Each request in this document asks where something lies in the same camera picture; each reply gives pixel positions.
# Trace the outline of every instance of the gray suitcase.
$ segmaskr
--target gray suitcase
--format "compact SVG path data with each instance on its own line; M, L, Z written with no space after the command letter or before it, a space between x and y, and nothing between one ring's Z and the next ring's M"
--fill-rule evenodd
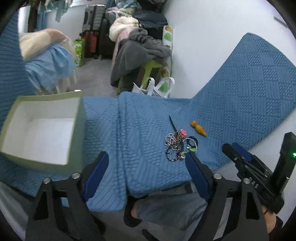
M82 31L99 31L105 11L106 5L87 5L84 12Z

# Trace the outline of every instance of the pink flower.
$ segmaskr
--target pink flower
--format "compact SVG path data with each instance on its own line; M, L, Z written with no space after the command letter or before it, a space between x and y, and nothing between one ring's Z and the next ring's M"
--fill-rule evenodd
M185 130L181 129L180 132L182 138L185 138L187 136L187 132Z

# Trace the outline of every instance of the suitcase handle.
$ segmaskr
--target suitcase handle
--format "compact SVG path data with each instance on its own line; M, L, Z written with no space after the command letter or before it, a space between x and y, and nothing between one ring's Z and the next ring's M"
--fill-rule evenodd
M84 12L83 24L86 24L88 19L89 19L89 13L88 12Z

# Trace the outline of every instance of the open cardboard box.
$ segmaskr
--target open cardboard box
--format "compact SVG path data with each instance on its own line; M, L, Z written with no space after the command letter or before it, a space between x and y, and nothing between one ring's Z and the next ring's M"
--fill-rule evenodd
M81 172L85 122L82 92L19 96L2 127L0 152L31 169Z

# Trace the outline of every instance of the patterned blue backrest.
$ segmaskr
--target patterned blue backrest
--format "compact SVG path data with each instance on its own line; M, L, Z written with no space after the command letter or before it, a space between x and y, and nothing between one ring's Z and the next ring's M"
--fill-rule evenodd
M20 95L32 95L17 32L18 12L0 36L0 129L10 107Z

